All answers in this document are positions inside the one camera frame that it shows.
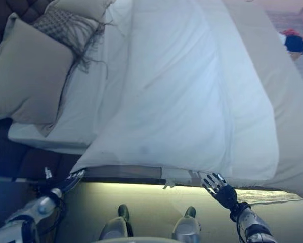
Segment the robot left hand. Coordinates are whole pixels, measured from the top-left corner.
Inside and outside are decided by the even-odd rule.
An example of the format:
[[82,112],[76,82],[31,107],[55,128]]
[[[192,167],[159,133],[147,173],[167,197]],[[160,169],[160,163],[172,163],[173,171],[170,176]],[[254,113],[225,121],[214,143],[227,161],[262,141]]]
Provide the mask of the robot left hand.
[[75,173],[71,173],[65,180],[60,182],[56,187],[60,189],[62,193],[67,193],[72,190],[85,176],[86,169],[79,170]]

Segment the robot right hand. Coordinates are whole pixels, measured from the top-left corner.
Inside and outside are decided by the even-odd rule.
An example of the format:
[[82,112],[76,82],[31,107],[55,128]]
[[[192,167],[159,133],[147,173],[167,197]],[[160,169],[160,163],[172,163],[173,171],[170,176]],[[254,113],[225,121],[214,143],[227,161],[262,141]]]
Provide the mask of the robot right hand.
[[224,208],[232,210],[238,205],[236,190],[220,174],[207,174],[202,185]]

